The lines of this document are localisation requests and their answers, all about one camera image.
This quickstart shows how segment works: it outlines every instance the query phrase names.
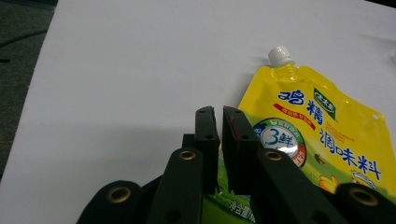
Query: white table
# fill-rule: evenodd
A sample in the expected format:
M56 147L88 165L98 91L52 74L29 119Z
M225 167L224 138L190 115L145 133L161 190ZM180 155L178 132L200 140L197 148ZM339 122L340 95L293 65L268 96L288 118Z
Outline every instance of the white table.
M237 106L286 46L387 116L396 143L396 9L362 0L60 1L0 186L0 223L75 223L115 180L163 172L196 109Z

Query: white cap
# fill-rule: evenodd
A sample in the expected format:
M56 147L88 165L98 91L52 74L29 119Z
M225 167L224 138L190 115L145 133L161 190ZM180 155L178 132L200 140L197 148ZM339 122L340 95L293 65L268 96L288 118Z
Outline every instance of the white cap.
M268 59L273 67L280 67L287 63L295 64L295 61L291 58L289 51L283 46L271 49L268 53Z

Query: metal screw hole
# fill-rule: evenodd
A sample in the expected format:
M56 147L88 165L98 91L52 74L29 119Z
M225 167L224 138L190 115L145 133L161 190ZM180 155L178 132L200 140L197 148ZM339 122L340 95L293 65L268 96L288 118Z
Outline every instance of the metal screw hole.
M271 161L280 161L282 160L282 156L274 151L268 151L264 153L264 156Z
M195 153L192 151L182 151L178 156L184 161L190 161L195 158Z
M110 203L123 203L131 197L131 190L127 187L115 187L107 194L107 200Z
M357 202L367 206L377 206L379 203L378 199L372 193L364 189L350 189L349 195Z

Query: seasoning package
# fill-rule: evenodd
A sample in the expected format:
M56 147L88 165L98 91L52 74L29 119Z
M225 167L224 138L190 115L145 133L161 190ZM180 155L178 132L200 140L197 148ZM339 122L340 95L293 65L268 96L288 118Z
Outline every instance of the seasoning package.
M396 203L396 163L385 117L340 92L320 73L269 53L239 105L264 147L286 152L313 184L377 190Z

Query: gray floor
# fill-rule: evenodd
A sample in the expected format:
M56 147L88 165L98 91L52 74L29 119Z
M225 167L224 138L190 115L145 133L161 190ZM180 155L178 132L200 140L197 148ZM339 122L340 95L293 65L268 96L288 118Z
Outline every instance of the gray floor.
M7 164L53 8L33 2L0 1L0 175ZM9 40L15 42L4 46Z

